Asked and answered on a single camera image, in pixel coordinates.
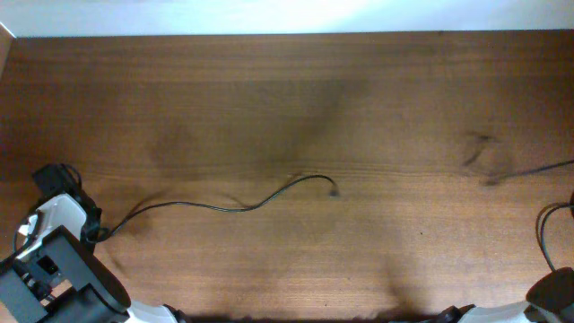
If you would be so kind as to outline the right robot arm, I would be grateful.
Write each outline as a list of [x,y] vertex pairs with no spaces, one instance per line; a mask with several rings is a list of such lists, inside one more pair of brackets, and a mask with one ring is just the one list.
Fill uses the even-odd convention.
[[562,267],[544,276],[524,301],[495,308],[451,306],[430,322],[440,323],[573,323],[573,269]]

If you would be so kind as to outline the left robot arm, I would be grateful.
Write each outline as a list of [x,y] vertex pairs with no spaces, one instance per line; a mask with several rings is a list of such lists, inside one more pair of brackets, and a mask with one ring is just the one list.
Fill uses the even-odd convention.
[[101,210],[79,173],[48,164],[32,175],[42,197],[22,219],[22,245],[1,263],[1,302],[19,322],[183,322],[167,305],[130,300],[94,256]]

